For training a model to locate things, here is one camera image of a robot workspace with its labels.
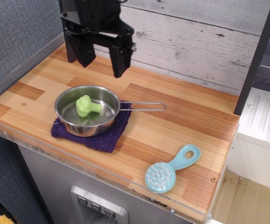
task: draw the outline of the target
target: blue brush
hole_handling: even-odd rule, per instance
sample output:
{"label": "blue brush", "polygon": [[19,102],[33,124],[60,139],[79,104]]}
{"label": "blue brush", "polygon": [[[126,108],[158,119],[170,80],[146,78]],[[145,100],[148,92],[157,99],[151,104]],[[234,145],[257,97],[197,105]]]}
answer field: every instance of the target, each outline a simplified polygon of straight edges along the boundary
{"label": "blue brush", "polygon": [[[185,155],[189,152],[193,152],[193,156],[186,158]],[[194,164],[199,159],[200,154],[201,152],[196,146],[184,146],[171,162],[157,162],[148,168],[145,175],[146,185],[149,189],[159,193],[169,191],[175,184],[175,171]]]}

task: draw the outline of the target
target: metal saucepan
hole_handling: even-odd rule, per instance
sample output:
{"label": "metal saucepan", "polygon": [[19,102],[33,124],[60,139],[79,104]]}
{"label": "metal saucepan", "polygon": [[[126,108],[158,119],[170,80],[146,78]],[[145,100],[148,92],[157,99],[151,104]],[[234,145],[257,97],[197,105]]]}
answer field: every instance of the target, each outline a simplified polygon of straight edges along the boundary
{"label": "metal saucepan", "polygon": [[[88,95],[91,101],[102,105],[100,113],[90,112],[85,118],[76,111],[76,101]],[[120,109],[118,97],[110,90],[95,85],[80,85],[64,91],[55,101],[55,112],[66,130],[74,135],[89,137],[102,134],[114,125],[119,111],[163,111],[166,105],[156,102],[125,102],[131,104],[161,104],[162,109]]]}

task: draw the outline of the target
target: purple towel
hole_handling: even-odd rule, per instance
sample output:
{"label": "purple towel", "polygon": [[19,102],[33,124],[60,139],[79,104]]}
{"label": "purple towel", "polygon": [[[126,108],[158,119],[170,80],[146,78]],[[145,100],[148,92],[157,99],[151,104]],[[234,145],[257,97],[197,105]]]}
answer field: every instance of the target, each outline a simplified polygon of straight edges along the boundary
{"label": "purple towel", "polygon": [[[120,107],[121,109],[129,109],[131,104],[121,104]],[[112,153],[119,137],[125,130],[130,115],[131,111],[120,111],[115,118],[113,127],[109,131],[92,137],[81,137],[69,133],[65,125],[57,118],[52,126],[51,134],[54,138],[68,139],[82,143],[89,148]]]}

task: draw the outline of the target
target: toy broccoli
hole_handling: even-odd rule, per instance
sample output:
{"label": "toy broccoli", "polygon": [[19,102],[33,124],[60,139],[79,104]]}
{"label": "toy broccoli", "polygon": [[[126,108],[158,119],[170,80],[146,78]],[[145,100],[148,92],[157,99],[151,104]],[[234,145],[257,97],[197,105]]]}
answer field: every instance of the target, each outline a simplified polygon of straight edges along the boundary
{"label": "toy broccoli", "polygon": [[86,117],[91,111],[100,113],[102,105],[93,103],[90,96],[85,95],[76,101],[77,113],[80,117]]}

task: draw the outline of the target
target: black robotic claw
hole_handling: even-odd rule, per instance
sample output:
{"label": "black robotic claw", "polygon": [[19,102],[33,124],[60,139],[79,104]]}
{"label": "black robotic claw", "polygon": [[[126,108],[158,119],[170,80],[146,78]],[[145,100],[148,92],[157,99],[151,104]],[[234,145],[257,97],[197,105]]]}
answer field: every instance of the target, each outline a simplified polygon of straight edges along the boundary
{"label": "black robotic claw", "polygon": [[114,76],[121,77],[131,65],[135,44],[132,42],[134,30],[119,18],[120,1],[74,0],[74,3],[75,11],[63,11],[61,14],[66,44],[70,45],[84,67],[96,57],[93,44],[109,48]]}

